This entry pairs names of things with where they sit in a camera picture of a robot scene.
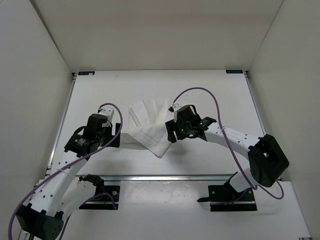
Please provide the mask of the blue corner label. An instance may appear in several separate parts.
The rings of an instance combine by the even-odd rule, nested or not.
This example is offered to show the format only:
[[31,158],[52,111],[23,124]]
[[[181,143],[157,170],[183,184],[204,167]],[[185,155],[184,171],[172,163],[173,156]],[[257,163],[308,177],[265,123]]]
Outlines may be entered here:
[[78,76],[93,76],[95,71],[79,71],[77,73]]
[[226,69],[227,74],[243,74],[243,71],[240,69]]

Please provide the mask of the right blue corner label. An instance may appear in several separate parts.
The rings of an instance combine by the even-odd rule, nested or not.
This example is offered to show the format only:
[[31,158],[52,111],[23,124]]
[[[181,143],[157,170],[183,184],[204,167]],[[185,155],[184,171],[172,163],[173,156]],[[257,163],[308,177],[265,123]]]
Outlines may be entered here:
[[240,69],[226,69],[227,74],[243,74],[243,71]]

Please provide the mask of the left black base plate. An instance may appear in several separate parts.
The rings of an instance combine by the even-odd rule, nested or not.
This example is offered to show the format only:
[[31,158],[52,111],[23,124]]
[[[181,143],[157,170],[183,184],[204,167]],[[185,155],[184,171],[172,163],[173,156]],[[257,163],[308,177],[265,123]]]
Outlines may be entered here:
[[96,189],[94,198],[79,207],[80,210],[109,210],[119,208],[121,184],[119,181],[105,181],[103,188]]

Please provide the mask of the white pleated skirt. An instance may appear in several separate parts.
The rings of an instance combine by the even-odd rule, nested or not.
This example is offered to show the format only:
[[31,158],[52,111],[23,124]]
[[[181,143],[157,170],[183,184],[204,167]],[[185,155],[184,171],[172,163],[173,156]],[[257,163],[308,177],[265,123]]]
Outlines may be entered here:
[[140,144],[157,158],[162,158],[172,143],[168,141],[165,123],[172,119],[169,98],[143,99],[128,107],[128,127],[120,143]]

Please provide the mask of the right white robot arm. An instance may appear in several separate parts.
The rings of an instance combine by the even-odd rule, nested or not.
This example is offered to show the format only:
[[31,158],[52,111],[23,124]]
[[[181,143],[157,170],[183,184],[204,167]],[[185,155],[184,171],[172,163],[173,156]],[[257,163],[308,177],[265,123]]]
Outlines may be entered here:
[[240,154],[248,160],[248,168],[240,168],[223,184],[221,192],[226,199],[218,199],[220,204],[233,204],[248,190],[261,188],[268,193],[290,165],[272,135],[248,135],[225,127],[211,117],[201,118],[192,104],[174,104],[168,110],[173,114],[173,119],[165,123],[169,142],[201,139],[228,148],[232,156]]

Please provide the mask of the left blue corner label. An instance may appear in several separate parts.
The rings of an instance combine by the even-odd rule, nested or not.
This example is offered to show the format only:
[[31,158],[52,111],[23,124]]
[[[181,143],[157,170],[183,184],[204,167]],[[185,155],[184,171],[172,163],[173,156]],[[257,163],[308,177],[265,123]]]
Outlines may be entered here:
[[95,71],[79,71],[77,73],[78,76],[93,76]]

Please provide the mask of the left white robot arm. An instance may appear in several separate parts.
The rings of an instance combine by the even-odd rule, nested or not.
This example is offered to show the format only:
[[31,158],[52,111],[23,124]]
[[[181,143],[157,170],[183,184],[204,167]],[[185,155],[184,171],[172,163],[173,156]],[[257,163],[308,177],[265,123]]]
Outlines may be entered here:
[[120,146],[122,125],[113,125],[111,114],[94,113],[85,126],[74,131],[63,153],[75,160],[61,159],[57,170],[35,187],[31,201],[18,207],[15,216],[22,230],[41,240],[55,240],[73,211],[87,199],[104,195],[103,179],[93,174],[79,177],[79,185],[67,190],[92,155],[106,147]]

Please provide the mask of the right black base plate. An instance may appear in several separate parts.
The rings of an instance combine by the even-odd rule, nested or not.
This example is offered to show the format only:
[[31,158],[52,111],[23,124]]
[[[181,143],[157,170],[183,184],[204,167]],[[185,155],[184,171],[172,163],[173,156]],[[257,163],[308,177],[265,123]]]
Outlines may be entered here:
[[255,212],[258,210],[252,188],[233,192],[224,185],[209,185],[211,212]]

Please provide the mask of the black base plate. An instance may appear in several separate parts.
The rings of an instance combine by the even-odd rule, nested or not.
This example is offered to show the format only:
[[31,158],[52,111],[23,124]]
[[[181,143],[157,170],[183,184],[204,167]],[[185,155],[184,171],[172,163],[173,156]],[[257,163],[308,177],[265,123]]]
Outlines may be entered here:
[[252,188],[233,192],[224,185],[209,185],[211,212],[255,212],[258,210]]
[[96,189],[94,198],[79,207],[80,210],[109,210],[119,208],[121,184],[119,181],[105,181],[103,188]]

